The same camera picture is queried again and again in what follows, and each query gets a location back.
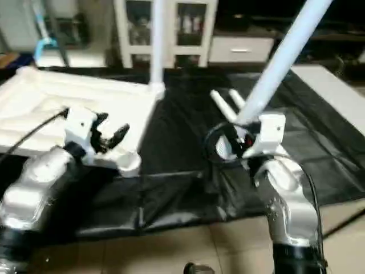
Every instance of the robotic arm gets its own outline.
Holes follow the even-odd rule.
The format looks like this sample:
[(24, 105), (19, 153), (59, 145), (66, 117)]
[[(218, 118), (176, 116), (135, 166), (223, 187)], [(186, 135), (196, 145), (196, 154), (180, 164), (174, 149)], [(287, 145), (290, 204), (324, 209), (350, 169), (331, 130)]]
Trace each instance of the robotic arm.
[(83, 163), (91, 164), (96, 153), (106, 153), (123, 140), (127, 124), (111, 139), (101, 138), (97, 127), (107, 116), (71, 108), (65, 146), (27, 160), (19, 179), (6, 190), (0, 203), (0, 274), (26, 272), (57, 199), (79, 179)]
[(250, 172), (266, 209), (275, 273), (326, 273), (316, 246), (319, 217), (303, 194), (304, 170), (281, 147), (284, 128), (285, 116), (275, 112), (264, 112), (247, 126), (222, 127), (216, 154)]

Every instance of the drawer handle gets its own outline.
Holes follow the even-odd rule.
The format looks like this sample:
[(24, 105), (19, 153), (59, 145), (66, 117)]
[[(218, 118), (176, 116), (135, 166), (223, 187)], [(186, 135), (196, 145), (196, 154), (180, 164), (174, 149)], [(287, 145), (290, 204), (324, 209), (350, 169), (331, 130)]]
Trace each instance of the drawer handle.
[(250, 53), (252, 51), (249, 49), (231, 49), (231, 52), (233, 52), (233, 53)]

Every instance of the white stick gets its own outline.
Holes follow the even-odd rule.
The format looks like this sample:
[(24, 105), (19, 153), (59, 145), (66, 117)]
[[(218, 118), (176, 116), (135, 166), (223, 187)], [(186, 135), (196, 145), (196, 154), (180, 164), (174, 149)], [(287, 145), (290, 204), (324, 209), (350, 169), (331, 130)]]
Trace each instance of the white stick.
[(247, 124), (266, 107), (332, 0), (307, 0), (267, 68), (246, 100), (236, 122)]
[(153, 0), (152, 8), (152, 56), (150, 86), (153, 91), (164, 91), (164, 18), (165, 1)]
[(228, 93), (238, 109), (241, 110), (245, 106), (245, 100), (240, 96), (237, 90), (230, 89)]
[(216, 90), (212, 90), (210, 92), (210, 96), (215, 101), (218, 108), (221, 110), (226, 119), (231, 123), (233, 123), (237, 117), (237, 114), (232, 110), (232, 108), (227, 104), (227, 102), (224, 101), (219, 92)]

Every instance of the black cable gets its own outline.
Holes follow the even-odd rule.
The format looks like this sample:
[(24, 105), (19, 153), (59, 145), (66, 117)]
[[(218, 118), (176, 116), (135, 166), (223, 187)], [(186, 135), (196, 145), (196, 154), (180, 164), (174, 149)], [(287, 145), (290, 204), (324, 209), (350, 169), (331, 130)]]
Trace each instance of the black cable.
[(242, 126), (240, 124), (235, 124), (235, 123), (230, 123), (230, 122), (222, 122), (216, 126), (214, 126), (212, 129), (209, 130), (209, 132), (205, 135), (204, 141), (203, 141), (203, 149), (204, 149), (204, 155), (205, 157), (213, 164), (234, 164), (234, 163), (241, 163), (243, 160), (248, 160), (248, 159), (252, 159), (252, 158), (261, 158), (261, 157), (267, 157), (267, 156), (277, 156), (277, 157), (282, 157), (288, 160), (293, 161), (294, 163), (296, 163), (297, 165), (300, 166), (300, 168), (302, 169), (304, 175), (307, 177), (308, 182), (309, 182), (309, 186), (311, 189), (311, 193), (312, 193), (312, 197), (313, 197), (313, 203), (314, 203), (314, 208), (317, 212), (317, 219), (318, 219), (318, 227), (317, 227), (317, 249), (319, 252), (319, 255), (321, 257), (321, 268), (325, 269), (326, 268), (326, 261), (325, 261), (325, 253), (323, 250), (323, 231), (322, 231), (322, 218), (321, 218), (321, 212), (319, 210), (319, 204), (318, 204), (318, 197), (317, 197), (317, 189), (315, 187), (315, 184), (313, 182), (312, 177), (310, 176), (310, 174), (308, 172), (306, 172), (306, 170), (304, 169), (304, 166), (300, 163), (298, 163), (297, 161), (295, 161), (292, 157), (285, 155), (285, 154), (280, 154), (280, 153), (268, 153), (268, 154), (255, 154), (255, 155), (251, 155), (251, 156), (247, 156), (247, 157), (241, 157), (241, 158), (235, 158), (233, 160), (219, 160), (216, 161), (214, 159), (212, 159), (211, 157), (209, 157), (209, 153), (208, 153), (208, 144), (209, 144), (209, 139), (212, 138), (212, 136), (214, 134), (216, 134), (217, 132), (221, 131), (225, 126), (236, 126), (239, 128), (242, 128), (244, 130), (246, 130), (247, 134), (252, 138), (253, 134), (250, 133), (248, 131), (248, 128), (245, 126)]
[(41, 123), (40, 125), (36, 126), (33, 130), (31, 130), (30, 132), (28, 132), (24, 137), (22, 137), (19, 141), (17, 141), (12, 147), (10, 147), (1, 157), (0, 157), (0, 165), (4, 162), (4, 160), (10, 156), (15, 150), (17, 150), (27, 139), (29, 139), (29, 137), (31, 137), (33, 134), (35, 134), (37, 131), (39, 131), (42, 127), (44, 127), (45, 125), (49, 124), (50, 122), (52, 122), (53, 120), (55, 120), (56, 118), (63, 116), (66, 117), (68, 114), (68, 109), (64, 109), (62, 111), (60, 111), (59, 113), (53, 115), (52, 117), (48, 118), (47, 120), (45, 120), (43, 123)]

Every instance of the black plastic sheet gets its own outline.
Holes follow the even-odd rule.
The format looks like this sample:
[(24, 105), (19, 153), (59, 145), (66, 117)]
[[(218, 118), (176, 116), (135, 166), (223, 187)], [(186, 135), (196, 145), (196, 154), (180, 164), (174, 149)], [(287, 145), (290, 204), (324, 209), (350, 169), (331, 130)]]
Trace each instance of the black plastic sheet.
[[(133, 70), (56, 70), (148, 83), (146, 72)], [(168, 70), (165, 98), (141, 147), (141, 175), (123, 179), (115, 171), (92, 169), (70, 191), (46, 243), (141, 235), (263, 214), (247, 172), (212, 167), (202, 153), (204, 136), (224, 120), (209, 92), (216, 89), (229, 101), (228, 89), (235, 88), (246, 97), (258, 77), (240, 70)], [(321, 205), (365, 196), (364, 136), (316, 92), (290, 73), (268, 109), (286, 114), (283, 146), (313, 177)], [(0, 167), (3, 189), (22, 162), (13, 157)], [(307, 185), (304, 189), (309, 194)]]

